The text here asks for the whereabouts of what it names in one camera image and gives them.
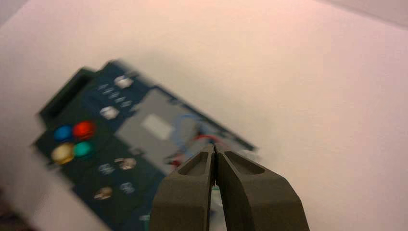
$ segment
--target circuit board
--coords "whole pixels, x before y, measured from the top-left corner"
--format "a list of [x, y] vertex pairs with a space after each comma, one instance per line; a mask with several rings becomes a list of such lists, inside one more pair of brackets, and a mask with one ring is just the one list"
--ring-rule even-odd
[[39, 114], [35, 146], [116, 231], [147, 230], [161, 180], [208, 143], [254, 149], [119, 61], [80, 69]]

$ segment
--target white led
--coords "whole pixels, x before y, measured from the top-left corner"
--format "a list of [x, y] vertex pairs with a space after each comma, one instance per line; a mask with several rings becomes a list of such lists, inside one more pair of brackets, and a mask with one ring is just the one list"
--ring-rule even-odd
[[133, 83], [133, 80], [125, 76], [119, 76], [115, 78], [114, 82], [118, 87], [123, 89], [130, 87], [130, 85], [132, 85]]
[[101, 110], [101, 115], [108, 120], [116, 118], [117, 114], [119, 114], [119, 111], [112, 106], [104, 107]]

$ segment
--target red led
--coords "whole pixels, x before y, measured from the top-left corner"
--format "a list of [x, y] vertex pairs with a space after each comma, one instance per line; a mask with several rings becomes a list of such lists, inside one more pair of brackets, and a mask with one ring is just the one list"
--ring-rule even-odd
[[87, 140], [95, 133], [95, 124], [83, 121], [74, 126], [74, 136], [80, 140]]

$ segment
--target wire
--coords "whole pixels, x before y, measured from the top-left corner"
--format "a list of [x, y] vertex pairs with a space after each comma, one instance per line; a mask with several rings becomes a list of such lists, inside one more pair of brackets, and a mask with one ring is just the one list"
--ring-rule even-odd
[[218, 137], [213, 136], [213, 135], [208, 135], [208, 134], [199, 135], [196, 138], [194, 138], [194, 140], [199, 140], [199, 139], [212, 139], [216, 143], [222, 143], [222, 141]]
[[[199, 134], [198, 136], [196, 136], [192, 140], [183, 141], [181, 139], [181, 123], [186, 118], [193, 119], [193, 120], [197, 121], [198, 123], [200, 123], [200, 127], [199, 127], [198, 132], [202, 131], [203, 134]], [[205, 129], [205, 126], [202, 124], [202, 120], [203, 119], [201, 117], [199, 117], [199, 116], [197, 116], [195, 114], [184, 114], [184, 115], [179, 116], [175, 121], [175, 130], [173, 132], [172, 139], [173, 139], [173, 142], [175, 143], [175, 145], [179, 148], [179, 151], [183, 152], [184, 155], [187, 158], [193, 156], [187, 150], [187, 147], [186, 147], [186, 145], [188, 145], [188, 146], [191, 145], [191, 141], [196, 141], [196, 140], [199, 140], [199, 139], [211, 139], [216, 143], [221, 143], [222, 145], [226, 146], [225, 143], [220, 138], [218, 138], [217, 136], [207, 134], [208, 131]]]
[[175, 143], [175, 145], [177, 145], [177, 147], [179, 148], [181, 152], [183, 152], [186, 156], [191, 156], [190, 154], [187, 153], [188, 151], [185, 145], [186, 142], [181, 140], [181, 123], [186, 118], [193, 119], [199, 123], [201, 123], [202, 121], [202, 119], [195, 114], [184, 114], [184, 115], [179, 116], [175, 121], [175, 130], [174, 130], [172, 138], [173, 138], [173, 142]]

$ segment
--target yellow led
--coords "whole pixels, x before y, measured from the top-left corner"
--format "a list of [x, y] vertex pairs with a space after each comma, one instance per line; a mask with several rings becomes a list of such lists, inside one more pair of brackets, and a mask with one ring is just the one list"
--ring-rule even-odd
[[74, 159], [74, 145], [71, 143], [61, 144], [52, 151], [51, 158], [59, 165], [70, 162]]

